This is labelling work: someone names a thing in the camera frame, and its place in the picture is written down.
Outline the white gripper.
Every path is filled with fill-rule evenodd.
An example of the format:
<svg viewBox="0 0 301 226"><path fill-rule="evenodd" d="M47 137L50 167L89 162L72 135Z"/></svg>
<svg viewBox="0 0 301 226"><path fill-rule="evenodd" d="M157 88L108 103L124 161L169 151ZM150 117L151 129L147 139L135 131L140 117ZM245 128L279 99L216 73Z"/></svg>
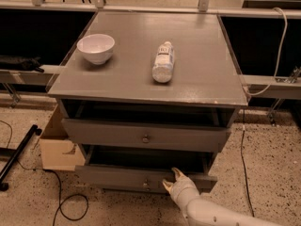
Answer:
<svg viewBox="0 0 301 226"><path fill-rule="evenodd" d="M190 201L199 197L199 191L195 183L179 169L173 167L171 170L174 173L176 182L173 184L164 179L162 184L165 190L170 193L171 199L181 210L184 210Z"/></svg>

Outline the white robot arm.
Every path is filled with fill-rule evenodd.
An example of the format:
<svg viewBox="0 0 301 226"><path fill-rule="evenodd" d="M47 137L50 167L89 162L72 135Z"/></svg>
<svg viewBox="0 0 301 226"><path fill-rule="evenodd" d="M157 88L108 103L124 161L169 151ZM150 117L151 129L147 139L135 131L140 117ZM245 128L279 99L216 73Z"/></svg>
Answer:
<svg viewBox="0 0 301 226"><path fill-rule="evenodd" d="M188 226L281 226L275 222L243 215L201 198L195 183L172 168L175 182L163 180L170 198L180 208Z"/></svg>

